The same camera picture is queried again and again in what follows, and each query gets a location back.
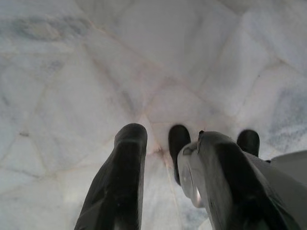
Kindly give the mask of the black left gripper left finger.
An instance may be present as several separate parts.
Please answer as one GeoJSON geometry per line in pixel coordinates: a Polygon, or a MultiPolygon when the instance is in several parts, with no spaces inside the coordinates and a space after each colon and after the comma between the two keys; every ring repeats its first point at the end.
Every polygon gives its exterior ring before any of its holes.
{"type": "Polygon", "coordinates": [[[147,131],[131,123],[95,175],[74,230],[140,230],[147,131]]]}

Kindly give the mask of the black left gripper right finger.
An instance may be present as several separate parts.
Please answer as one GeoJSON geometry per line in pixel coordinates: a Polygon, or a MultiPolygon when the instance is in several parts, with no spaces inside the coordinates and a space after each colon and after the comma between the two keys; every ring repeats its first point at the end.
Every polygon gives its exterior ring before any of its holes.
{"type": "Polygon", "coordinates": [[[303,187],[218,132],[200,132],[178,155],[184,194],[213,230],[303,230],[303,187]]]}

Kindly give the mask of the black robot right foot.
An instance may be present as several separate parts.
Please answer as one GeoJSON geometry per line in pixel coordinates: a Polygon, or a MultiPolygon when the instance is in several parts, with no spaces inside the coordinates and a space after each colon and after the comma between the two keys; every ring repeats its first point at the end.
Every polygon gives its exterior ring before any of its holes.
{"type": "Polygon", "coordinates": [[[244,152],[252,154],[255,157],[259,156],[260,137],[256,131],[251,129],[241,131],[236,143],[244,152]]]}

